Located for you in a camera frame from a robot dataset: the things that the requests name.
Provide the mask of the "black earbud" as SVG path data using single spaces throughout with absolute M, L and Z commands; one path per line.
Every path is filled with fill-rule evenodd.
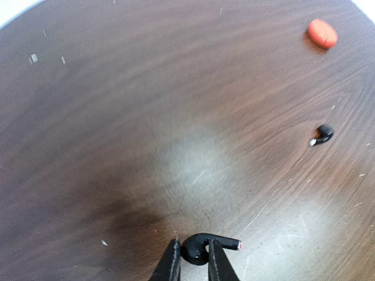
M 313 147 L 316 145 L 324 144 L 331 140 L 334 135 L 334 130 L 331 126 L 323 124 L 317 128 L 318 135 L 309 141 L 309 146 Z
M 181 246 L 181 257 L 190 264 L 203 266 L 209 262 L 206 247 L 210 241 L 217 241 L 222 248 L 239 251 L 242 242 L 238 239 L 209 233 L 198 233 L 188 237 Z

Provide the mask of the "red earbud charging case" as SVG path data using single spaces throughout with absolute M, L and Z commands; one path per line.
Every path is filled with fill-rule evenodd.
M 307 34 L 310 39 L 324 49 L 330 49 L 338 42 L 335 29 L 321 19 L 314 19 L 308 26 Z

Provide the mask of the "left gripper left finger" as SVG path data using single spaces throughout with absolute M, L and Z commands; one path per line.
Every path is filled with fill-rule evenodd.
M 181 255 L 180 241 L 170 240 L 149 281 L 180 281 Z

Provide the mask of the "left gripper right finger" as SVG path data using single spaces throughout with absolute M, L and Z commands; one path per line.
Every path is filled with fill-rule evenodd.
M 234 239 L 228 245 L 222 245 L 218 239 L 209 242 L 208 279 L 240 281 L 224 249 L 239 251 L 241 249 L 241 241 Z

